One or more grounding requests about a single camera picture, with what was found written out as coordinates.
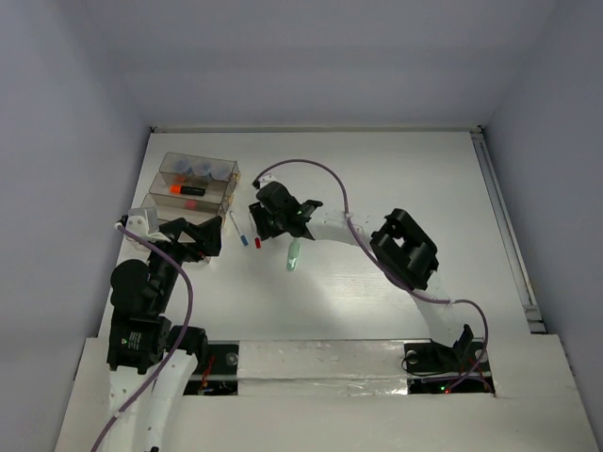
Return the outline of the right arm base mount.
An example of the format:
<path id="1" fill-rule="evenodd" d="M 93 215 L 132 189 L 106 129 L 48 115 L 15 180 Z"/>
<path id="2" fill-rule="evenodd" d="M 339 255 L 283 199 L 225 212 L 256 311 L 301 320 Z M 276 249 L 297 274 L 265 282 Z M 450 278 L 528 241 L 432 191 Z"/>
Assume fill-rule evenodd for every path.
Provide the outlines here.
<path id="1" fill-rule="evenodd" d="M 474 341 L 458 361 L 451 355 L 439 357 L 436 344 L 411 342 L 404 345 L 400 366 L 407 375 L 410 395 L 491 394 L 495 390 L 482 341 Z"/>

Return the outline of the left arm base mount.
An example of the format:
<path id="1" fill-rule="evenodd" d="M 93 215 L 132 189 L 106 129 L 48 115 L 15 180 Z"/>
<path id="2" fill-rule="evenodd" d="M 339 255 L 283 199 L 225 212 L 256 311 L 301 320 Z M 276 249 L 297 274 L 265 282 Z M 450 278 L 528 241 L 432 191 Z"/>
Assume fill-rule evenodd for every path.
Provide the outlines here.
<path id="1" fill-rule="evenodd" d="M 239 342 L 210 342 L 208 355 L 189 378 L 185 396 L 238 394 Z"/>

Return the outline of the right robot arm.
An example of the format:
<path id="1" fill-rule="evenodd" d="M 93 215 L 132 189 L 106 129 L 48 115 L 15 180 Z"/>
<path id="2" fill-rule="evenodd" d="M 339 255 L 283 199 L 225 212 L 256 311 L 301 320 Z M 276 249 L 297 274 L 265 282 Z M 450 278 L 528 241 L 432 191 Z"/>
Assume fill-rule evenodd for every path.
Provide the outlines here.
<path id="1" fill-rule="evenodd" d="M 257 202 L 249 209 L 262 240 L 288 234 L 359 247 L 413 299 L 430 334 L 430 359 L 446 369 L 467 359 L 473 332 L 458 320 L 437 275 L 437 247 L 407 212 L 396 208 L 375 228 L 369 217 L 356 219 L 345 210 L 323 211 L 319 201 L 298 202 L 283 184 L 269 177 L 257 179 L 253 187 Z"/>

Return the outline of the blue cap white marker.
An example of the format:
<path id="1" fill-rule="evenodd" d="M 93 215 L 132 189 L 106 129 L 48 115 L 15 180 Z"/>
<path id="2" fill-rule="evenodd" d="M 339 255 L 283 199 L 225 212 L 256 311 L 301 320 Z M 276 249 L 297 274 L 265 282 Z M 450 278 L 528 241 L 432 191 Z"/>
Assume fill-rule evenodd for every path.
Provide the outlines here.
<path id="1" fill-rule="evenodd" d="M 242 230 L 240 229 L 238 223 L 236 222 L 236 216 L 234 214 L 234 212 L 232 210 L 230 210 L 228 212 L 229 218 L 232 221 L 232 224 L 236 230 L 236 234 L 239 237 L 241 243 L 243 244 L 244 247 L 248 247 L 249 246 L 249 241 L 246 237 L 246 235 L 242 232 Z"/>

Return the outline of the clear tub of clips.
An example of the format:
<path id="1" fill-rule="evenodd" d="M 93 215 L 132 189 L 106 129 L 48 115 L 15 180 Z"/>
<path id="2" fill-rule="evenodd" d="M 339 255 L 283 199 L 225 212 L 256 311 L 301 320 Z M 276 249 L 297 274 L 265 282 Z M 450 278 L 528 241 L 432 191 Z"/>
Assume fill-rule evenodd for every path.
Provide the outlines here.
<path id="1" fill-rule="evenodd" d="M 173 164 L 172 170 L 175 174 L 190 175 L 192 173 L 192 166 L 187 159 L 179 159 Z"/>

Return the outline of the clear clip tub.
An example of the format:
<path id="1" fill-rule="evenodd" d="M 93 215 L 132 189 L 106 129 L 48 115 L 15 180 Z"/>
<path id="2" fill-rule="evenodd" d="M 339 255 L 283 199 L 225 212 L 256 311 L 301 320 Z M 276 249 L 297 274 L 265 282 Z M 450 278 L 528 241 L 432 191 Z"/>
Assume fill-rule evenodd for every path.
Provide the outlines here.
<path id="1" fill-rule="evenodd" d="M 213 170 L 213 164 L 209 160 L 201 159 L 192 166 L 192 170 L 196 177 L 210 178 Z"/>
<path id="2" fill-rule="evenodd" d="M 213 164 L 210 170 L 210 175 L 217 181 L 228 181 L 232 173 L 232 166 L 225 163 Z"/>

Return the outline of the orange cap black highlighter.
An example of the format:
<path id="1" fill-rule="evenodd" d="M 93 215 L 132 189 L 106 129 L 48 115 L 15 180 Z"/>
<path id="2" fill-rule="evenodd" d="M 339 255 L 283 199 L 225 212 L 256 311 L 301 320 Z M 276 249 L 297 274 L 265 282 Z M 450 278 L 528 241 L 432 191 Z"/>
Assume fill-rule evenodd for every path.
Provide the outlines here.
<path id="1" fill-rule="evenodd" d="M 170 186 L 170 193 L 177 195 L 203 197 L 205 195 L 205 189 L 203 187 L 197 186 L 172 185 Z"/>

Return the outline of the green correction tape pen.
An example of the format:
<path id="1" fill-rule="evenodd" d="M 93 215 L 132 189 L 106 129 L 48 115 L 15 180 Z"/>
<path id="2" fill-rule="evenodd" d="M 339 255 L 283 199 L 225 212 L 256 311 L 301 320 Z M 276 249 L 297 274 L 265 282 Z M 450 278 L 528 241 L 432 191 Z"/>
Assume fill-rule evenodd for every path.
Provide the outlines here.
<path id="1" fill-rule="evenodd" d="M 296 269 L 301 252 L 301 241 L 298 237 L 294 237 L 289 244 L 286 257 L 286 270 L 292 272 Z"/>

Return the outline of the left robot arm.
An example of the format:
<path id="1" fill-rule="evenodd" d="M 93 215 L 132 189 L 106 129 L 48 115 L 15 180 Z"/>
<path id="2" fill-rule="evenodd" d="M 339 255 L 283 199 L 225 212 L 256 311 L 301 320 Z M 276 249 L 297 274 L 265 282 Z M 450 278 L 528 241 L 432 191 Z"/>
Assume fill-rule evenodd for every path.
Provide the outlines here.
<path id="1" fill-rule="evenodd" d="M 109 418 L 92 450 L 165 450 L 187 383 L 208 361 L 205 330 L 189 324 L 194 294 L 183 265 L 220 254 L 221 225 L 221 217 L 159 223 L 150 208 L 116 222 L 150 254 L 121 262 L 110 277 Z"/>

